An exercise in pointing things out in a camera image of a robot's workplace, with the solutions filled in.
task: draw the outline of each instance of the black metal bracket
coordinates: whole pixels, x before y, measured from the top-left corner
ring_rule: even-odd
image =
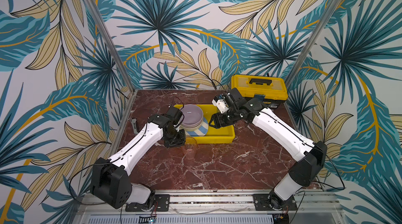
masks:
[[[168,194],[156,194],[153,197],[153,205],[157,207],[157,212],[167,212],[169,210],[170,195]],[[147,206],[140,203],[127,203],[126,212],[139,212],[139,211],[153,211],[155,208],[148,209]]]
[[[269,202],[270,202],[270,196],[268,193],[253,194],[253,203],[256,211],[276,211],[276,209],[269,207]],[[291,196],[287,200],[287,202],[289,211],[294,211],[298,208],[296,205],[295,198],[293,196]]]

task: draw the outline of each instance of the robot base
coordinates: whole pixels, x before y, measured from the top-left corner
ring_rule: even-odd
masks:
[[[268,193],[253,194],[254,207],[256,211],[275,211],[269,207],[271,201],[270,195]],[[291,196],[287,201],[286,205],[289,207],[289,211],[296,210],[298,207],[296,205],[295,198]]]

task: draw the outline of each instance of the toolbox handle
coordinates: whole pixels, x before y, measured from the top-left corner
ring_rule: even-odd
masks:
[[[253,84],[253,83],[255,83],[256,85],[263,85],[263,84],[270,85],[272,83],[272,80],[269,80],[269,79],[251,79],[250,84]]]

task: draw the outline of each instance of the yellow plastic tray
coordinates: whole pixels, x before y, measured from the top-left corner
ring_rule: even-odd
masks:
[[[197,105],[204,113],[204,117],[209,122],[213,114],[219,112],[214,105]],[[175,105],[176,108],[181,108],[182,105]],[[208,132],[205,136],[194,137],[198,144],[229,144],[234,139],[234,127],[226,126],[220,129],[208,127]]]

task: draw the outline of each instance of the tropical leaf wallpaper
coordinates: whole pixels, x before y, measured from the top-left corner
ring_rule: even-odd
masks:
[[[351,224],[402,223],[401,38],[402,0],[342,0],[288,87],[299,130],[345,182]],[[329,160],[319,177],[342,188]]]
[[[114,10],[105,24],[135,88],[213,89],[234,74],[286,76],[328,1],[110,0],[99,10]]]
[[[71,223],[129,96],[82,0],[3,0],[0,223]]]

